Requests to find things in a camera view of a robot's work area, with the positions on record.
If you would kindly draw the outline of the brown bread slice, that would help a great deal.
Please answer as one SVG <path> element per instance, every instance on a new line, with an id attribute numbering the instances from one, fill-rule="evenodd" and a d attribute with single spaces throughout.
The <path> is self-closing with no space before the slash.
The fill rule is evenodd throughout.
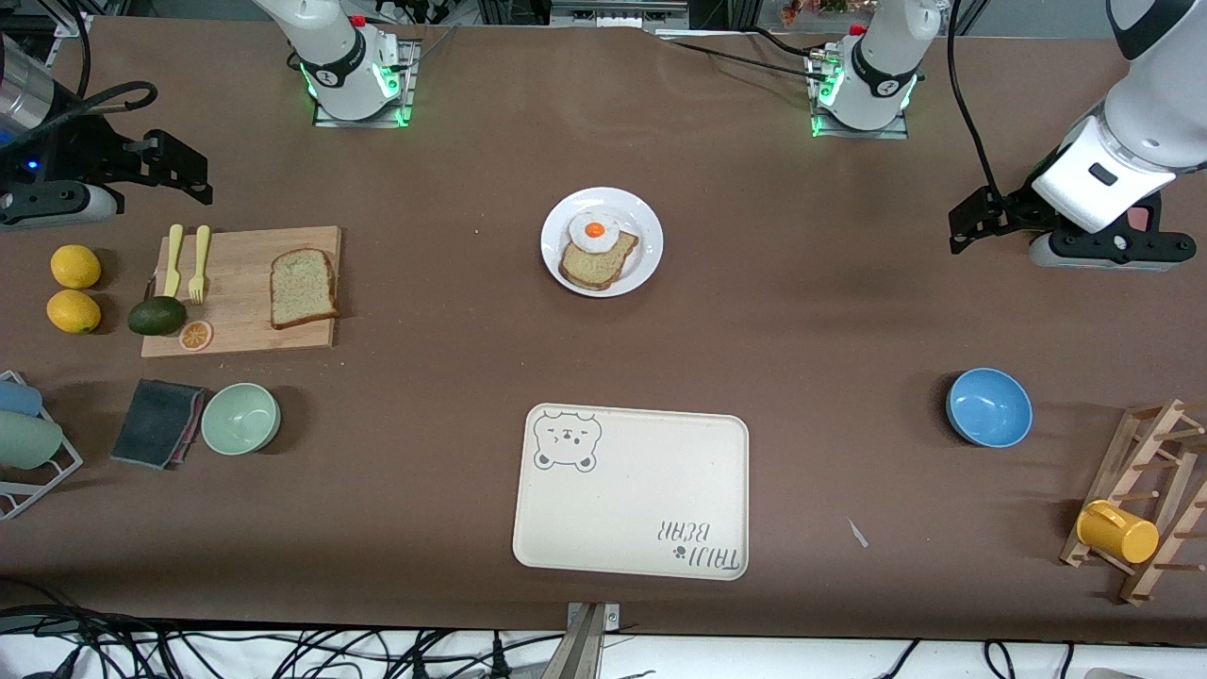
<path id="1" fill-rule="evenodd" d="M 338 317 L 336 270 L 320 248 L 280 254 L 269 274 L 269 324 L 274 330 Z"/>
<path id="2" fill-rule="evenodd" d="M 581 289 L 608 289 L 620 279 L 628 257 L 639 246 L 639 236 L 620 232 L 616 245 L 604 253 L 590 253 L 568 242 L 562 251 L 559 271 Z"/>

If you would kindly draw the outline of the white round plate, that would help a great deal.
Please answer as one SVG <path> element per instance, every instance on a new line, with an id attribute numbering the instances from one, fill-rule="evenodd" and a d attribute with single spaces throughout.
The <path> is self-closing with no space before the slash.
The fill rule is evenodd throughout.
<path id="1" fill-rule="evenodd" d="M 568 219 L 585 209 L 606 209 L 616 212 L 622 219 L 620 232 L 639 236 L 639 246 L 628 257 L 620 279 L 608 289 L 581 289 L 559 271 L 562 251 L 570 242 Z M 594 298 L 625 295 L 646 283 L 660 265 L 664 245 L 661 223 L 651 205 L 636 194 L 617 188 L 590 188 L 570 194 L 556 203 L 540 228 L 540 253 L 547 270 L 566 289 Z"/>

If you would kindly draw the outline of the yellow plastic fork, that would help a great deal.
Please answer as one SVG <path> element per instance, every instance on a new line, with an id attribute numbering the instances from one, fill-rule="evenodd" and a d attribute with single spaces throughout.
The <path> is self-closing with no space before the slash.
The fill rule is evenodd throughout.
<path id="1" fill-rule="evenodd" d="M 189 303 L 196 306 L 206 302 L 206 259 L 211 238 L 210 226 L 198 226 L 194 235 L 194 274 L 189 277 Z"/>

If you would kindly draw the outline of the wooden cutting board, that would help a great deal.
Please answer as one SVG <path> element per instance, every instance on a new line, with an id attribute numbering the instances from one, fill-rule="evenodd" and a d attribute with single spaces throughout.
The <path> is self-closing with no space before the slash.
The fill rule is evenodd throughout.
<path id="1" fill-rule="evenodd" d="M 214 232 L 206 259 L 206 302 L 189 303 L 189 277 L 194 274 L 194 235 L 183 233 L 177 259 L 181 285 L 177 300 L 189 321 L 214 326 L 215 339 L 200 352 L 186 352 L 176 336 L 142 336 L 145 359 L 177 356 L 240 355 L 296 349 L 331 349 L 336 344 L 336 321 L 317 321 L 285 330 L 269 324 L 269 274 L 272 263 L 296 248 L 320 248 L 339 270 L 343 232 L 336 226 L 310 226 L 256 232 Z M 154 292 L 163 292 L 168 238 L 161 244 Z"/>

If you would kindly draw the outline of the yellow lemon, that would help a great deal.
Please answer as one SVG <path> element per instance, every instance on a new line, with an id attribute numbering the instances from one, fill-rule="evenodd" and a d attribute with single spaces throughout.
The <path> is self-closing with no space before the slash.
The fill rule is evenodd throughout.
<path id="1" fill-rule="evenodd" d="M 49 271 L 64 289 L 89 289 L 103 279 L 103 262 L 91 248 L 68 244 L 51 256 Z"/>
<path id="2" fill-rule="evenodd" d="M 103 323 L 103 309 L 83 291 L 60 289 L 51 295 L 43 314 L 58 330 L 70 335 L 86 335 Z"/>

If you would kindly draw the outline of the dark green avocado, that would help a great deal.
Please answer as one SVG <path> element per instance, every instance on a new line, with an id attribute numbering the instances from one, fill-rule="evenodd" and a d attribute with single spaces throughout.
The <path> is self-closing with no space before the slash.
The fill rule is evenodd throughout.
<path id="1" fill-rule="evenodd" d="M 126 327 L 140 336 L 170 336 L 187 322 L 187 310 L 173 295 L 152 295 L 126 315 Z"/>

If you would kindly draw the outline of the blue bowl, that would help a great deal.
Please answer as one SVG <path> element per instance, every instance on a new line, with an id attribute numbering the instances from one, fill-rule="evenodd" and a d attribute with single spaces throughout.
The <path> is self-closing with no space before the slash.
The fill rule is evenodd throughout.
<path id="1" fill-rule="evenodd" d="M 993 367 L 974 367 L 954 377 L 944 406 L 954 433 L 980 447 L 1015 446 L 1032 429 L 1030 394 L 1018 379 Z"/>

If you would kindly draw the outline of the dark grey folded cloth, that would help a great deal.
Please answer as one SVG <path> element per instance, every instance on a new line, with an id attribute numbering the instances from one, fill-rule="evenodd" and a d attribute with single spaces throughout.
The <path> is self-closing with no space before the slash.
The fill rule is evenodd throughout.
<path id="1" fill-rule="evenodd" d="M 196 438 L 205 404 L 206 390 L 142 379 L 109 458 L 154 470 L 180 463 Z"/>

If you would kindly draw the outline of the pale green bowl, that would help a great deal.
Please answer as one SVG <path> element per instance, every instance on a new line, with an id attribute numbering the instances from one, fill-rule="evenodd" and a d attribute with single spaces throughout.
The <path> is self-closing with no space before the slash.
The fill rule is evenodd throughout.
<path id="1" fill-rule="evenodd" d="M 232 384 L 204 408 L 200 434 L 220 455 L 246 455 L 266 447 L 276 437 L 281 409 L 272 392 L 258 384 Z"/>

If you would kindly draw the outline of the light blue cup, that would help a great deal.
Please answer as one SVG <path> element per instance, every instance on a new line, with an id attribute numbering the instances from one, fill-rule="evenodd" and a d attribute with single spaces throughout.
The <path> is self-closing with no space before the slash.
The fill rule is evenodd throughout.
<path id="1" fill-rule="evenodd" d="M 43 399 L 41 392 L 19 384 L 0 379 L 0 412 L 23 414 L 37 418 L 41 416 Z"/>

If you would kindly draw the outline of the pale green cup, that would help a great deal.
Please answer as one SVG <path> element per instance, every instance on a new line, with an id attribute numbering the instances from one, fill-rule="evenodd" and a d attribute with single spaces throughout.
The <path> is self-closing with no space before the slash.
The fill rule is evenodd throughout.
<path id="1" fill-rule="evenodd" d="M 21 412 L 0 411 L 0 466 L 34 470 L 63 444 L 60 425 Z"/>

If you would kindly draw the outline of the yellow cup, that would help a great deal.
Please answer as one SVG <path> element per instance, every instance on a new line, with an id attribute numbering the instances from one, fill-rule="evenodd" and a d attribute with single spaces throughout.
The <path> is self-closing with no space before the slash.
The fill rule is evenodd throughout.
<path id="1" fill-rule="evenodd" d="M 1075 520 L 1074 533 L 1081 544 L 1129 564 L 1150 560 L 1161 537 L 1155 523 L 1108 501 L 1095 501 L 1084 507 Z"/>

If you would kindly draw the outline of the wooden peg rack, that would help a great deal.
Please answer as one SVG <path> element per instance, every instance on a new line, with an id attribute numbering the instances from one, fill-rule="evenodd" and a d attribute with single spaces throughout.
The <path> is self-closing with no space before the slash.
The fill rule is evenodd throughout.
<path id="1" fill-rule="evenodd" d="M 1207 570 L 1202 560 L 1180 560 L 1186 542 L 1207 542 L 1207 414 L 1180 399 L 1125 409 L 1100 461 L 1081 508 L 1108 501 L 1161 533 L 1150 560 L 1129 564 L 1078 542 L 1069 528 L 1059 558 L 1077 568 L 1100 560 L 1124 575 L 1116 598 L 1130 605 L 1151 599 L 1160 576 Z"/>

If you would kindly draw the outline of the toy fried egg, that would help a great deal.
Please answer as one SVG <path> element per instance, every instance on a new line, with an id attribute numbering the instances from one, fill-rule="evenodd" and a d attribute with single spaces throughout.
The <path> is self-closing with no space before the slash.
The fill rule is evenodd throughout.
<path id="1" fill-rule="evenodd" d="M 606 209 L 585 209 L 568 219 L 570 244 L 588 254 L 604 254 L 620 241 L 622 219 Z"/>

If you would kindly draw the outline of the cream bear print tray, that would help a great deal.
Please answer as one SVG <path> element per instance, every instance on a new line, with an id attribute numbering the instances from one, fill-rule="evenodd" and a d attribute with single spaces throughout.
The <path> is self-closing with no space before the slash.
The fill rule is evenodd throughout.
<path id="1" fill-rule="evenodd" d="M 531 408 L 512 552 L 533 569 L 740 579 L 750 428 L 731 414 Z"/>

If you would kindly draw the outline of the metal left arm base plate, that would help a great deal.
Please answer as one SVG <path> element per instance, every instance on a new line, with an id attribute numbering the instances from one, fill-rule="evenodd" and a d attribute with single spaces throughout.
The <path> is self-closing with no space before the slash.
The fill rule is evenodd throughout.
<path id="1" fill-rule="evenodd" d="M 845 124 L 836 113 L 828 107 L 836 90 L 850 80 L 844 75 L 842 55 L 840 52 L 841 41 L 820 43 L 809 51 L 807 57 L 803 57 L 803 65 L 811 75 L 822 75 L 821 80 L 809 83 L 809 103 L 811 107 L 811 133 L 812 137 L 849 137 L 870 139 L 871 141 L 906 141 L 909 137 L 905 109 L 910 104 L 910 95 L 919 78 L 912 76 L 908 86 L 902 90 L 900 103 L 896 104 L 893 119 L 888 124 L 876 129 L 859 129 Z"/>

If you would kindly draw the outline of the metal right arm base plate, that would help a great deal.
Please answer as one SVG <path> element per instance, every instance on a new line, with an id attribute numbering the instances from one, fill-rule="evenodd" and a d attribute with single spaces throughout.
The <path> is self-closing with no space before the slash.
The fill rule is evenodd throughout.
<path id="1" fill-rule="evenodd" d="M 387 45 L 383 63 L 378 68 L 379 81 L 387 90 L 387 103 L 374 116 L 367 119 L 336 119 L 323 107 L 313 103 L 313 125 L 317 128 L 350 129 L 401 129 L 410 124 L 419 74 L 419 60 L 422 57 L 422 42 L 418 40 L 400 40 L 387 34 Z"/>

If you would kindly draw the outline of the grey metal bracket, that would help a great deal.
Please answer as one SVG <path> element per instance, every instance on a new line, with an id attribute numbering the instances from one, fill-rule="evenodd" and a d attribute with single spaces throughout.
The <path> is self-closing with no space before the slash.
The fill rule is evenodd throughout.
<path id="1" fill-rule="evenodd" d="M 568 608 L 568 658 L 559 679 L 600 679 L 604 637 L 620 630 L 620 603 L 573 603 Z"/>

